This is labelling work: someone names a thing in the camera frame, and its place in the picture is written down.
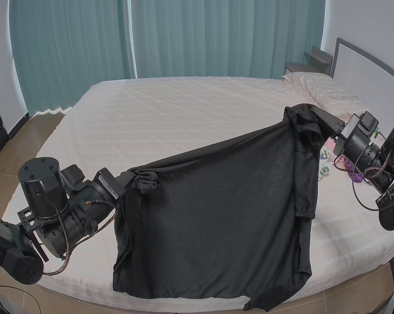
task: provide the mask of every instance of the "black t-shirt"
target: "black t-shirt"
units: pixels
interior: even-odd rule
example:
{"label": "black t-shirt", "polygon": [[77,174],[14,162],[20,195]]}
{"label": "black t-shirt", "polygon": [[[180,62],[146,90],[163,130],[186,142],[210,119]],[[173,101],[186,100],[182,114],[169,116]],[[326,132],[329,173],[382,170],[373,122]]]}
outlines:
{"label": "black t-shirt", "polygon": [[266,311],[312,274],[311,220],[320,148],[330,132],[310,110],[130,169],[115,220],[113,290],[139,298],[235,298]]}

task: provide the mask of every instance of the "bed sheet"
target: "bed sheet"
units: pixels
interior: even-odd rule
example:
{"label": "bed sheet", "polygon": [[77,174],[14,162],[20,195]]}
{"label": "bed sheet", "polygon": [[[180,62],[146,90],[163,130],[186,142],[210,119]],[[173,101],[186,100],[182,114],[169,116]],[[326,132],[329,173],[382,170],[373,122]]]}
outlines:
{"label": "bed sheet", "polygon": [[[92,179],[107,167],[114,175],[191,149],[278,123],[285,106],[312,103],[285,80],[242,77],[174,77],[106,81],[96,84],[72,108],[38,153],[59,160],[61,169],[77,164]],[[312,222],[312,277],[290,300],[337,285],[384,264],[394,256],[394,232],[378,215],[363,209],[346,173],[332,171],[319,182]],[[357,185],[361,199],[374,205],[378,193]],[[19,186],[4,219],[18,222],[27,206]],[[154,312],[203,312],[241,309],[248,298],[138,299],[113,292],[112,267],[117,245],[107,227],[74,250],[60,275],[43,276],[48,289],[97,304]],[[51,257],[52,271],[61,261]]]}

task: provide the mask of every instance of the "teal curtain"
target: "teal curtain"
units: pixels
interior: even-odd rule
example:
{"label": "teal curtain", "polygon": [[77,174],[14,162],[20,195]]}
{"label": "teal curtain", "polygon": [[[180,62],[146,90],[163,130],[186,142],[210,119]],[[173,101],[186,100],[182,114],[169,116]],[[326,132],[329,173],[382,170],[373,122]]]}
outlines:
{"label": "teal curtain", "polygon": [[138,77],[280,78],[320,47],[325,0],[131,0]]}
{"label": "teal curtain", "polygon": [[135,77],[127,0],[10,0],[15,68],[30,115]]}

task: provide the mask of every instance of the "white sticker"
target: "white sticker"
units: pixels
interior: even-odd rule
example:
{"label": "white sticker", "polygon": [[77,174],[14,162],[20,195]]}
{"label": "white sticker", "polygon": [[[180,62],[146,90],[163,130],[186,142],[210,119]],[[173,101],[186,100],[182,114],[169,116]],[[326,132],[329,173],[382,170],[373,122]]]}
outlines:
{"label": "white sticker", "polygon": [[107,181],[103,178],[102,175],[99,175],[99,176],[98,176],[98,180],[99,180],[100,182],[102,182],[102,184],[105,186],[105,188],[107,189],[107,191],[109,191],[109,192],[111,193],[111,195],[114,197],[114,199],[117,200],[117,199],[119,198],[119,195],[116,193],[115,190],[113,190],[113,188],[110,186],[110,184],[107,183]]}

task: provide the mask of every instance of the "robotic arm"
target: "robotic arm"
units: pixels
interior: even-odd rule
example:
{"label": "robotic arm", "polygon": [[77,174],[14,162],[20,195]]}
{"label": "robotic arm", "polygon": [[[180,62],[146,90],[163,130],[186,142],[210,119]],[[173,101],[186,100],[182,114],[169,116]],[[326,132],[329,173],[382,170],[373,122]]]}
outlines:
{"label": "robotic arm", "polygon": [[[344,155],[367,177],[381,194],[376,200],[379,220],[386,230],[394,230],[394,127],[381,148],[371,142],[378,121],[366,112],[354,114],[345,124],[330,113],[313,106],[312,111],[332,132],[334,153]],[[23,284],[34,284],[43,274],[62,272],[72,250],[107,226],[98,228],[126,194],[124,187],[134,173],[118,177],[103,168],[94,180],[85,181],[82,171],[71,165],[60,171],[50,157],[27,161],[18,171],[28,207],[18,212],[20,223],[0,220],[0,266]],[[65,260],[54,273],[43,272],[48,258],[35,236],[55,257]]]}

